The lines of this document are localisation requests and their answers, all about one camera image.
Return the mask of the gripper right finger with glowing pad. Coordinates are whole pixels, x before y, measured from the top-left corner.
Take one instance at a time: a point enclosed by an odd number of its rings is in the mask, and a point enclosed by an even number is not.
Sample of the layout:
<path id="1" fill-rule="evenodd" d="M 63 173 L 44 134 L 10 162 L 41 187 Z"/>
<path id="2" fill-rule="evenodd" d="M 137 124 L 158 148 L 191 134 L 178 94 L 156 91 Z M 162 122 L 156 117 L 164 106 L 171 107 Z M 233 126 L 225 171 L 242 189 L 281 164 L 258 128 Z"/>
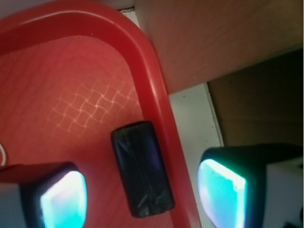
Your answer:
<path id="1" fill-rule="evenodd" d="M 285 143 L 213 147 L 200 160 L 203 210 L 217 228 L 301 228 L 304 149 Z"/>

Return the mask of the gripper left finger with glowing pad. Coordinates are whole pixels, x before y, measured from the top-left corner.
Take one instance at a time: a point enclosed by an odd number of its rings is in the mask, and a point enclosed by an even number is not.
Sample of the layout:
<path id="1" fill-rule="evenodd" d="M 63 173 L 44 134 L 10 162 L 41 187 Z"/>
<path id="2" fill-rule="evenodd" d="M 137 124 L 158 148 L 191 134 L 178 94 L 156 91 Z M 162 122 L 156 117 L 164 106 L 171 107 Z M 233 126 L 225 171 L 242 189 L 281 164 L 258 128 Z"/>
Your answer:
<path id="1" fill-rule="evenodd" d="M 84 175 L 71 162 L 16 164 L 0 169 L 2 228 L 82 228 Z"/>

